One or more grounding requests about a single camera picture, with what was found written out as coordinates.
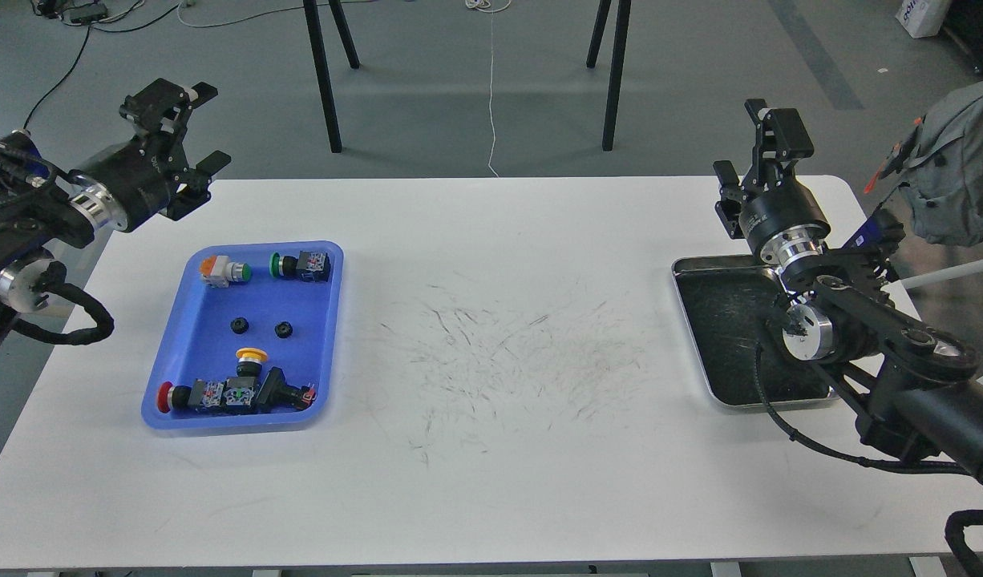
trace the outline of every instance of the black cable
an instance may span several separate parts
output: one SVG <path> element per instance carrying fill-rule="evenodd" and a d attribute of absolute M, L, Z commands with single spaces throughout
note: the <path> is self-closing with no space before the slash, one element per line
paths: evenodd
<path fill-rule="evenodd" d="M 82 58 L 82 52 L 85 51 L 85 45 L 89 43 L 89 36 L 91 36 L 91 34 L 92 34 L 92 26 L 89 26 L 85 30 L 85 40 L 82 41 L 82 47 L 78 49 L 78 55 L 75 56 L 75 61 L 71 63 L 71 68 L 67 69 L 67 73 L 62 78 L 60 78 L 58 83 L 53 84 L 53 87 L 49 89 L 49 91 L 46 92 L 45 95 L 43 95 L 43 98 L 39 99 L 39 102 L 36 103 L 36 106 L 32 107 L 32 111 L 29 112 L 29 116 L 27 116 L 25 119 L 25 124 L 22 125 L 23 129 L 29 128 L 29 122 L 32 121 L 32 116 L 34 113 L 36 113 L 36 109 L 39 108 L 39 105 L 41 105 L 41 103 L 43 103 L 43 101 L 45 101 L 45 99 L 47 99 L 49 95 L 52 95 L 53 91 L 55 91 L 55 89 L 58 89 L 60 87 L 60 84 L 63 84 L 63 81 L 67 80 L 67 77 L 71 76 L 71 72 L 75 72 L 75 67 L 78 66 L 78 61 L 79 59 Z"/>
<path fill-rule="evenodd" d="M 766 412 L 770 414 L 770 418 L 773 419 L 773 423 L 777 423 L 777 427 L 787 434 L 788 438 L 793 442 L 800 442 L 802 445 L 807 446 L 807 448 L 814 450 L 821 455 L 826 455 L 828 457 L 833 457 L 835 459 L 840 459 L 850 463 L 855 463 L 862 467 L 873 468 L 881 471 L 892 472 L 893 474 L 963 474 L 969 475 L 969 472 L 961 465 L 957 463 L 946 463 L 946 462 L 934 462 L 934 461 L 920 461 L 918 463 L 902 463 L 901 461 L 887 461 L 887 460 L 877 460 L 877 459 L 867 459 L 865 457 L 859 457 L 855 455 L 848 455 L 847 453 L 841 453 L 839 450 L 830 449 L 829 446 L 823 445 L 821 442 L 816 442 L 814 439 L 809 438 L 802 431 L 796 430 L 795 427 L 791 426 L 790 423 L 784 420 L 777 413 L 777 409 L 773 408 L 773 403 L 770 403 L 770 398 L 766 395 L 766 390 L 763 388 L 762 380 L 759 377 L 759 365 L 762 364 L 763 360 L 763 345 L 755 345 L 755 363 L 752 365 L 752 382 L 755 384 L 755 392 L 758 393 L 758 398 L 763 402 L 763 406 L 766 407 Z"/>
<path fill-rule="evenodd" d="M 944 523 L 944 540 L 951 548 L 954 558 L 958 559 L 965 574 L 969 577 L 983 577 L 983 562 L 978 555 L 965 544 L 965 528 L 983 526 L 983 510 L 967 509 L 954 511 Z"/>
<path fill-rule="evenodd" d="M 124 33 L 124 32 L 136 32 L 136 30 L 142 30 L 143 28 L 147 28 L 147 26 L 151 26 L 151 25 L 154 25 L 154 23 L 156 23 L 156 22 L 162 21 L 162 19 L 164 19 L 164 16 L 166 16 L 168 14 L 171 14 L 174 10 L 177 10 L 177 7 L 178 6 L 179 5 L 174 4 L 174 7 L 172 7 L 171 10 L 168 10 L 168 11 L 164 12 L 164 14 L 161 14 L 161 15 L 157 16 L 157 18 L 152 19 L 150 22 L 144 23 L 142 26 L 136 26 L 136 28 L 127 28 L 125 30 L 109 30 L 109 29 L 106 29 L 106 28 L 99 28 L 99 26 L 92 26 L 91 28 L 93 28 L 95 30 L 98 30 L 99 32 L 109 32 L 111 34 L 121 34 L 121 33 Z"/>
<path fill-rule="evenodd" d="M 51 266 L 49 266 L 42 276 L 63 279 L 63 264 L 59 262 L 51 263 Z M 77 331 L 71 331 L 70 333 L 52 333 L 46 331 L 42 326 L 33 325 L 30 322 L 18 319 L 14 323 L 14 331 L 18 331 L 30 339 L 52 345 L 90 345 L 106 339 L 106 337 L 111 336 L 111 333 L 114 332 L 114 317 L 111 317 L 110 313 L 107 312 L 107 308 L 103 307 L 103 303 L 97 301 L 89 293 L 82 291 L 78 286 L 74 286 L 70 282 L 56 280 L 48 282 L 45 285 L 40 285 L 38 289 L 45 293 L 53 293 L 53 295 L 63 297 L 63 299 L 82 307 L 86 314 L 96 323 L 96 326 L 92 329 L 77 329 Z"/>

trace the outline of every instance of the gray bag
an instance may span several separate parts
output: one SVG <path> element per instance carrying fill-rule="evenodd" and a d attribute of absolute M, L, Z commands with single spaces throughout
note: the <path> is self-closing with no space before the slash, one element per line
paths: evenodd
<path fill-rule="evenodd" d="M 899 172 L 912 227 L 930 244 L 983 241 L 983 81 L 950 92 L 917 120 L 877 172 Z"/>

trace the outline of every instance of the white table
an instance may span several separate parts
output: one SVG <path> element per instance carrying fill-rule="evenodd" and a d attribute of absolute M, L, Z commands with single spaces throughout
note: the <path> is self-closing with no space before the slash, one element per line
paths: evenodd
<path fill-rule="evenodd" d="M 839 244 L 862 212 L 841 180 L 803 180 Z M 88 291 L 117 331 L 58 347 L 18 420 L 0 457 L 0 570 L 940 554 L 947 515 L 983 507 L 972 479 L 821 457 L 708 401 L 670 265 L 747 251 L 723 234 L 712 178 L 213 191 L 107 245 Z M 184 262 L 290 240 L 346 255 L 319 418 L 271 434 L 146 427 Z M 841 403 L 788 417 L 873 455 Z"/>

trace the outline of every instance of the power strip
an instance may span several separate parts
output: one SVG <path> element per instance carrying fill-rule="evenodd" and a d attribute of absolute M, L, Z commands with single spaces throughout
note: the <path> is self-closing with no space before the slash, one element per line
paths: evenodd
<path fill-rule="evenodd" d="M 99 22 L 107 17 L 107 7 L 104 4 L 92 4 L 91 6 L 71 8 L 71 10 L 67 11 L 67 17 L 73 25 L 86 25 L 86 23 Z"/>

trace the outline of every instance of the metal tray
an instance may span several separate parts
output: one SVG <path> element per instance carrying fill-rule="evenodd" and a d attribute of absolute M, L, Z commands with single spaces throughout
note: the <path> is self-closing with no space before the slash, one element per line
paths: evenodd
<path fill-rule="evenodd" d="M 709 394 L 727 409 L 762 408 L 752 382 L 758 315 L 783 292 L 773 269 L 751 255 L 676 260 L 674 282 L 701 359 Z M 763 350 L 760 380 L 775 406 L 807 406 L 836 397 L 813 370 Z"/>

